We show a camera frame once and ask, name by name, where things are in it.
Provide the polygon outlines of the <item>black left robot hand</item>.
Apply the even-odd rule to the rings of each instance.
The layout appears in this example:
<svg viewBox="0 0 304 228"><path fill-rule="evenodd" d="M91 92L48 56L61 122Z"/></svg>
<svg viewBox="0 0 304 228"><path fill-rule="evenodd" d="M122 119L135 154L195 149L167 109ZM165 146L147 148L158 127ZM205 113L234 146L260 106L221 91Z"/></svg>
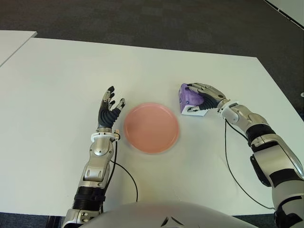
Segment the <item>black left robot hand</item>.
<svg viewBox="0 0 304 228"><path fill-rule="evenodd" d="M113 124L119 117L122 109L125 107L125 99L122 98L117 106L112 109L112 106L115 104L115 100L112 100L114 97L114 86L109 87L102 98L100 108L98 111L98 128L112 128Z"/></svg>

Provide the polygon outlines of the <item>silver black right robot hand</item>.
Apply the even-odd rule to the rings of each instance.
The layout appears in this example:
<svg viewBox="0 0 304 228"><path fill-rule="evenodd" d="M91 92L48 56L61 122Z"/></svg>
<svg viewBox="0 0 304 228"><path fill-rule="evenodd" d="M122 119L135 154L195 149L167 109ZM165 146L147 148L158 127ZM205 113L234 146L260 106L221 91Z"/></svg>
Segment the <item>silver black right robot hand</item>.
<svg viewBox="0 0 304 228"><path fill-rule="evenodd" d="M186 89L197 93L203 99L203 103L188 109L188 112L190 113L214 109L217 108L222 101L228 101L226 96L221 91L211 85L191 83L187 84Z"/></svg>

